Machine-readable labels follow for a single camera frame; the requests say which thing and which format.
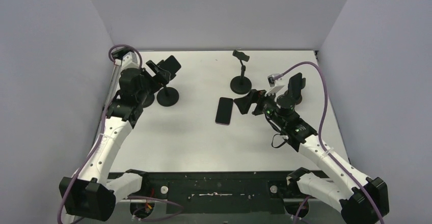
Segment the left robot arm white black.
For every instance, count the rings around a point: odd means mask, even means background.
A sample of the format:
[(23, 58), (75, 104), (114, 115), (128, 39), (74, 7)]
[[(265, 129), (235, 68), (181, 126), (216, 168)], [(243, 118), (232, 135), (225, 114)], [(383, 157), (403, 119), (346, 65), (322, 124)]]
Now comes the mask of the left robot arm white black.
[(141, 116), (145, 100), (166, 86), (174, 75), (152, 61), (146, 64), (154, 75), (139, 67), (121, 70), (118, 90), (103, 111), (95, 144), (83, 165), (59, 184), (62, 202), (58, 223), (63, 223), (62, 213), (78, 220), (106, 221), (115, 206), (130, 194), (138, 198), (149, 195), (151, 184), (143, 179), (143, 172), (127, 170), (120, 178), (108, 181), (113, 162)]

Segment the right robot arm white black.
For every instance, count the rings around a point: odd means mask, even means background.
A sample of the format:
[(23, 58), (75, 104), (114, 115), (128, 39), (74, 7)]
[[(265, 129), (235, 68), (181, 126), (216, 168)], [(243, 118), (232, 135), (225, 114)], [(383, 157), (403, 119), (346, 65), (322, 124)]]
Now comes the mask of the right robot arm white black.
[(325, 180), (306, 168), (297, 169), (286, 178), (291, 196), (316, 198), (338, 211), (345, 223), (377, 223), (390, 212), (387, 184), (359, 171), (326, 144), (295, 111), (295, 98), (287, 93), (268, 96), (265, 90), (252, 89), (234, 103), (242, 115), (255, 103), (252, 114), (264, 115), (285, 143), (327, 175)]

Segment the black round-base phone stand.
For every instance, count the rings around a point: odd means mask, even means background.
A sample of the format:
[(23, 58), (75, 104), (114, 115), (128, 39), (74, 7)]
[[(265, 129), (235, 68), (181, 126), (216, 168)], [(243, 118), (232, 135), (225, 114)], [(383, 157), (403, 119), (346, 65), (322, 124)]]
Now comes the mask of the black round-base phone stand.
[(238, 50), (233, 50), (232, 55), (239, 60), (241, 69), (240, 76), (232, 78), (230, 82), (230, 89), (236, 94), (247, 94), (252, 88), (252, 83), (250, 79), (245, 76), (246, 66), (244, 62), (248, 62), (250, 56)]

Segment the black smartphone white edge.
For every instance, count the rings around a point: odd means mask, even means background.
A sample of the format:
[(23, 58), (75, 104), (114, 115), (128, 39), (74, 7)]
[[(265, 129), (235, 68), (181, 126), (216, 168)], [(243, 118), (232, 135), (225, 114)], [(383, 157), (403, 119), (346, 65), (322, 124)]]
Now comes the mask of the black smartphone white edge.
[(170, 73), (170, 80), (176, 77), (176, 73), (181, 69), (181, 64), (177, 59), (171, 55), (167, 59), (162, 60), (158, 63), (159, 67)]

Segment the purple-edged black smartphone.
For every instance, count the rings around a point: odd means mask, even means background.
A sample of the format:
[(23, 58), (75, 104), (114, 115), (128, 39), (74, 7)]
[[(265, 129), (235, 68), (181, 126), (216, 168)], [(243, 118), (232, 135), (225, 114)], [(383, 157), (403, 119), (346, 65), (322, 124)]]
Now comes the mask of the purple-edged black smartphone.
[(221, 97), (218, 102), (215, 123), (219, 125), (229, 125), (232, 117), (234, 101), (232, 98)]

